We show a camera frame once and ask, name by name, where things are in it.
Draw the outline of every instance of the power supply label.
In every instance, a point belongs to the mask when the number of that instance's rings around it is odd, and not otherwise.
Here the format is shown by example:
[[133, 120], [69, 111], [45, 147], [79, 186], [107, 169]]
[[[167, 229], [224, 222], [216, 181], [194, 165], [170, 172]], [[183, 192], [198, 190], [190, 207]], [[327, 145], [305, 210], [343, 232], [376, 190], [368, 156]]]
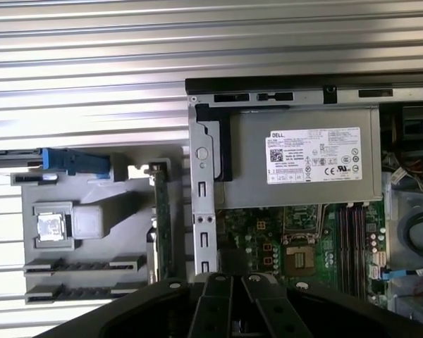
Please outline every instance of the power supply label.
[[361, 180], [360, 128], [271, 132], [266, 176], [268, 184]]

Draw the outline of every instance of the motherboard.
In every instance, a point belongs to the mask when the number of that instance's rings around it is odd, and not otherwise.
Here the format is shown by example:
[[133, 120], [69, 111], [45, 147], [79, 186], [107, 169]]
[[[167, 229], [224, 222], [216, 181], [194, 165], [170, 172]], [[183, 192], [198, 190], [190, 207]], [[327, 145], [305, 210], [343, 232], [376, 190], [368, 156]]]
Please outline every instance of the motherboard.
[[251, 271], [281, 284], [320, 282], [386, 307], [386, 229], [382, 201], [217, 212], [219, 239], [247, 253]]

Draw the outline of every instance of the corrugated metal shutter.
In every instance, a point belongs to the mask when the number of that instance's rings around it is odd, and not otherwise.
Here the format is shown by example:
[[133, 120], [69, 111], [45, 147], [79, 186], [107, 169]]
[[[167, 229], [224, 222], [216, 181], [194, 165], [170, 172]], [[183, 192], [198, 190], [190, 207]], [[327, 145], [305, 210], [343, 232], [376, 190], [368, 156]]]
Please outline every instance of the corrugated metal shutter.
[[32, 337], [109, 301], [26, 306], [20, 187], [0, 169], [0, 338]]
[[[418, 68], [423, 1], [0, 0], [0, 149], [183, 141], [186, 77]], [[24, 307], [7, 182], [0, 337], [32, 336], [96, 304]]]

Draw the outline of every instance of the blue plastic tab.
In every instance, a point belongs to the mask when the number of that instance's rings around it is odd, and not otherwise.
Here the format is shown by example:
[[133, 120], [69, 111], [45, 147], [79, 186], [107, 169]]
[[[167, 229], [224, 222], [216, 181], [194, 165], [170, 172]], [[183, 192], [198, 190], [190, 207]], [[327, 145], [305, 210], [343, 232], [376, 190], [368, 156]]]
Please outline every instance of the blue plastic tab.
[[407, 276], [407, 270], [391, 271], [389, 273], [383, 273], [382, 280], [391, 280], [392, 278], [405, 277], [405, 276]]
[[42, 167], [44, 170], [62, 170], [68, 175], [88, 173], [109, 175], [111, 169], [108, 156], [89, 155], [71, 149], [42, 149]]

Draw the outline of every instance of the ram slot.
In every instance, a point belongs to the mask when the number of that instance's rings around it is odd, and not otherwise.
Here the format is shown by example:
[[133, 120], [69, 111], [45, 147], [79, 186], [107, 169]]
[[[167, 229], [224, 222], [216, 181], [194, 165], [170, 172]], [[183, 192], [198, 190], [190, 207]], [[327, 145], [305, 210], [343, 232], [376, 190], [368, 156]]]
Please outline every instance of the ram slot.
[[366, 243], [366, 238], [367, 238], [367, 226], [365, 225], [365, 211], [366, 208], [361, 208], [360, 210], [360, 251], [362, 252], [362, 299], [366, 299], [367, 298], [367, 261], [366, 261], [366, 257], [367, 257], [367, 243]]
[[348, 276], [345, 273], [346, 267], [346, 242], [345, 242], [345, 221], [343, 209], [337, 211], [338, 220], [338, 286], [342, 292], [347, 293]]
[[352, 229], [352, 259], [354, 262], [353, 270], [353, 283], [354, 293], [353, 296], [360, 297], [360, 251], [359, 243], [359, 220], [357, 218], [357, 208], [351, 208], [351, 229]]
[[348, 269], [347, 274], [349, 275], [349, 290], [348, 293], [351, 295], [356, 295], [356, 253], [355, 253], [355, 223], [353, 220], [353, 209], [346, 208], [345, 209], [345, 219], [346, 219], [346, 227], [347, 231], [347, 241], [348, 241]]

